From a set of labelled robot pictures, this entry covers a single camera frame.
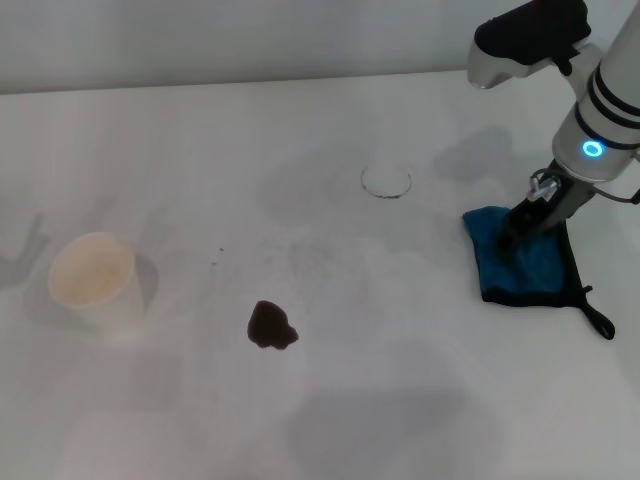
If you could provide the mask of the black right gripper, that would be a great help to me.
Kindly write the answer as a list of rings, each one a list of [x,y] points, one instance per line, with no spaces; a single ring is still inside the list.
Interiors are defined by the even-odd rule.
[[[574,178],[556,160],[542,172],[540,179],[558,180],[560,186],[549,200],[525,199],[508,212],[494,239],[498,257],[512,257],[522,241],[553,230],[595,195],[592,184]]]

